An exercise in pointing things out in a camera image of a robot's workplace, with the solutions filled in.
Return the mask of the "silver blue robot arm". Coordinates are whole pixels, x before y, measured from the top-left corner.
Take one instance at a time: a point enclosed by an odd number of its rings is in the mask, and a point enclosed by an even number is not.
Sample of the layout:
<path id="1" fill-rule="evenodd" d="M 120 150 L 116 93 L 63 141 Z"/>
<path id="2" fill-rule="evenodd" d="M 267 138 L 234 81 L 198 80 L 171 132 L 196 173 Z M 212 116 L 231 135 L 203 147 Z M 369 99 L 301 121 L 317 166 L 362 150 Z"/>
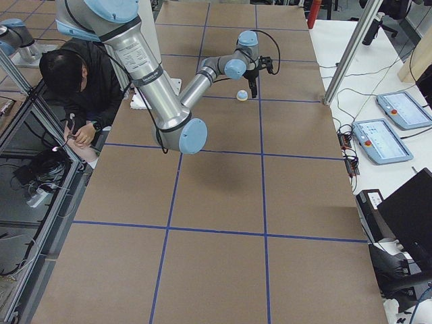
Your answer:
<path id="1" fill-rule="evenodd" d="M 27 64 L 37 64 L 42 52 L 27 29 L 25 23 L 18 18 L 1 21 L 1 50 L 8 56 L 15 52 Z"/>
<path id="2" fill-rule="evenodd" d="M 233 80 L 256 69 L 257 34 L 240 33 L 231 55 L 209 57 L 192 81 L 177 94 L 141 31 L 137 1 L 56 1 L 60 33 L 109 45 L 127 71 L 134 87 L 155 114 L 153 136 L 162 149 L 184 154 L 199 152 L 207 141 L 206 123 L 191 108 L 220 75 Z"/>

